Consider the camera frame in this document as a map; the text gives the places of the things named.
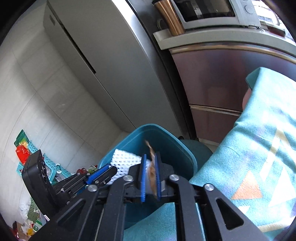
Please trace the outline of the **gold foil snack wrapper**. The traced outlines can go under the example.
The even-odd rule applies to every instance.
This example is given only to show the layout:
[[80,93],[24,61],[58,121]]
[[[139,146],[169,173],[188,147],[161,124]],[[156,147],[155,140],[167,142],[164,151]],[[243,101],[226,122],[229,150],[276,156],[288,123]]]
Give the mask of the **gold foil snack wrapper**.
[[151,161],[149,163],[149,166],[147,168],[147,177],[149,180],[149,186],[150,186],[150,190],[152,192],[152,194],[154,195],[154,197],[156,199],[159,199],[159,192],[158,192],[158,174],[157,174],[157,155],[156,152],[154,151],[154,149],[152,148],[152,146],[150,145],[150,143],[145,140],[145,144],[148,146],[149,148],[149,154],[151,157]]

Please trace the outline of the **large white foam net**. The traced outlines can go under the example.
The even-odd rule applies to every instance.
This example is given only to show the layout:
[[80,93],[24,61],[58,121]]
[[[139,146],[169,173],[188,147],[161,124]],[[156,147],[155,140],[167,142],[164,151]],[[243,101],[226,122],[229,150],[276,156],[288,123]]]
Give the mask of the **large white foam net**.
[[135,154],[116,149],[111,158],[110,165],[117,168],[117,173],[111,178],[107,185],[111,185],[116,179],[128,174],[131,166],[141,163],[142,158]]

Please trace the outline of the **teal plastic trash bin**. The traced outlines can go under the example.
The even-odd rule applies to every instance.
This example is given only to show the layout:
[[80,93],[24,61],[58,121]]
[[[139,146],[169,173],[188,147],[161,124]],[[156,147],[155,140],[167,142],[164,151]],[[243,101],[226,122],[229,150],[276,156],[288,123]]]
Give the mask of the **teal plastic trash bin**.
[[[144,154],[147,154],[148,160],[151,159],[146,141],[159,153],[161,162],[171,166],[174,174],[190,180],[197,173],[198,166],[193,153],[174,135],[156,124],[146,124],[131,132],[103,157],[99,166],[114,166],[119,162],[117,175],[127,174],[125,165],[129,169],[140,163]],[[169,227],[173,227],[176,224],[173,203],[160,204],[154,197],[147,196],[144,203],[126,205],[125,229],[143,223],[160,227],[170,217],[173,223]]]

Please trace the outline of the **kitchen counter with cabinets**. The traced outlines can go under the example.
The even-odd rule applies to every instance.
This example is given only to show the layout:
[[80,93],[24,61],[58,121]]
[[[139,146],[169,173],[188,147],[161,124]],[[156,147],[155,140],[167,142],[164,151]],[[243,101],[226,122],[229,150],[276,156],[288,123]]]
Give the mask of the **kitchen counter with cabinets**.
[[222,142],[242,113],[245,77],[259,67],[295,79],[295,42],[265,30],[207,28],[154,33],[177,74],[176,89],[191,138]]

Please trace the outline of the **teal patterned tablecloth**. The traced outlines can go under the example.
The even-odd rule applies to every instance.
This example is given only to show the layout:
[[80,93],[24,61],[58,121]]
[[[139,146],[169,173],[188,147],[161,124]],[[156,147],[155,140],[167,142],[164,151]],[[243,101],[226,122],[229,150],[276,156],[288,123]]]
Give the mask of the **teal patterned tablecloth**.
[[241,116],[179,196],[124,240],[295,240],[295,82],[260,67]]

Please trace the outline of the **grey double door refrigerator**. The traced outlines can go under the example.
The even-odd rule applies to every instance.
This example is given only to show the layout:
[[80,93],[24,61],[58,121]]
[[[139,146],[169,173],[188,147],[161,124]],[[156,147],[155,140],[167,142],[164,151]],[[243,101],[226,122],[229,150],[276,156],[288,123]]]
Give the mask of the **grey double door refrigerator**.
[[185,90],[154,37],[151,1],[47,1],[44,27],[76,77],[124,131],[155,123],[195,138]]

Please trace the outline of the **white microwave oven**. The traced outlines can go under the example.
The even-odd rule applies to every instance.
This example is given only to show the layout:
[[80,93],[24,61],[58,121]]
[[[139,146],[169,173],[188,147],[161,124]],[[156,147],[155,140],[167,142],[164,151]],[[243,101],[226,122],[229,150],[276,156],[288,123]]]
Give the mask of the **white microwave oven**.
[[186,30],[214,26],[261,27],[252,1],[195,0],[171,3]]

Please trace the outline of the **copper travel tumbler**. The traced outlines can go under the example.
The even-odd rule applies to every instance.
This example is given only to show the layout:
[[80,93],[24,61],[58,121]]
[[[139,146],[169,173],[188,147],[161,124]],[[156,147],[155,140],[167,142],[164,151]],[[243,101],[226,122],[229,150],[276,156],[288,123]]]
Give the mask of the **copper travel tumbler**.
[[170,0],[152,1],[152,4],[164,18],[172,36],[178,36],[185,33],[185,29]]

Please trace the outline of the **glass electric kettle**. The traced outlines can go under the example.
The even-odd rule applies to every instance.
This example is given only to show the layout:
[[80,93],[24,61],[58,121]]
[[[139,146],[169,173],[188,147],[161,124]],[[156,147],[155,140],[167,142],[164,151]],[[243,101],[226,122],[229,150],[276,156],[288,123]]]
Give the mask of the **glass electric kettle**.
[[280,26],[277,15],[263,2],[252,1],[262,29],[270,33],[285,37],[285,29]]

